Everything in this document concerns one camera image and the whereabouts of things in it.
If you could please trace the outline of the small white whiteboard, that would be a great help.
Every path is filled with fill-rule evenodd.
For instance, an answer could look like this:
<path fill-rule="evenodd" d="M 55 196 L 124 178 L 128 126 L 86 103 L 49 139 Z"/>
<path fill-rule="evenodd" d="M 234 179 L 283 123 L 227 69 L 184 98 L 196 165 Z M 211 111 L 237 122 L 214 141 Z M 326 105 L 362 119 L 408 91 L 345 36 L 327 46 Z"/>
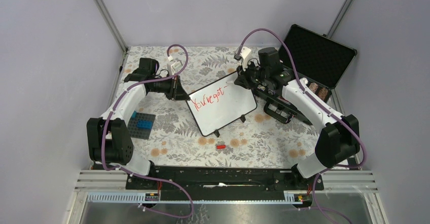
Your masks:
<path fill-rule="evenodd" d="M 189 94 L 186 103 L 202 136 L 218 134 L 257 108 L 251 90 L 228 81 L 236 78 L 237 72 L 230 73 Z"/>

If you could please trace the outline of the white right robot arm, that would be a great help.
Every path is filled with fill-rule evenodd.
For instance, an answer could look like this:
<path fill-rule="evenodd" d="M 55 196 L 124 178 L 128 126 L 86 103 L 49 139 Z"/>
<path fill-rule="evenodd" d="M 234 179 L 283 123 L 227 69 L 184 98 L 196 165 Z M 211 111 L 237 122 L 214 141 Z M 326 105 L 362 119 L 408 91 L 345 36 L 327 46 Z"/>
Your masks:
<path fill-rule="evenodd" d="M 264 85 L 295 106 L 319 133 L 314 153 L 292 167 L 293 187 L 299 190 L 306 188 L 311 177 L 360 151 L 355 116 L 344 116 L 317 97 L 295 70 L 283 65 L 275 48 L 261 50 L 258 66 L 251 61 L 251 53 L 247 47 L 238 48 L 234 58 L 241 65 L 237 68 L 238 78 L 234 84 L 249 90 Z"/>

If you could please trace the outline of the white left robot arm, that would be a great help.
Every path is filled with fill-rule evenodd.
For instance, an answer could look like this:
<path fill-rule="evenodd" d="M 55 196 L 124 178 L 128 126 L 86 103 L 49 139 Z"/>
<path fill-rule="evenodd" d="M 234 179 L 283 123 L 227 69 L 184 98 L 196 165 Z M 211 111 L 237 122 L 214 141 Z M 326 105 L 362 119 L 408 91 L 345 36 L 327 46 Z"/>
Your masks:
<path fill-rule="evenodd" d="M 127 125 L 138 104 L 148 93 L 161 93 L 169 100 L 189 100 L 181 85 L 178 73 L 186 64 L 168 57 L 167 76 L 157 73 L 160 64 L 151 58 L 141 58 L 139 66 L 124 79 L 123 91 L 113 104 L 98 118 L 87 122 L 89 156 L 95 163 L 109 170 L 125 170 L 138 174 L 138 183 L 145 189 L 157 184 L 156 173 L 150 171 L 151 162 L 134 151 L 132 137 Z"/>

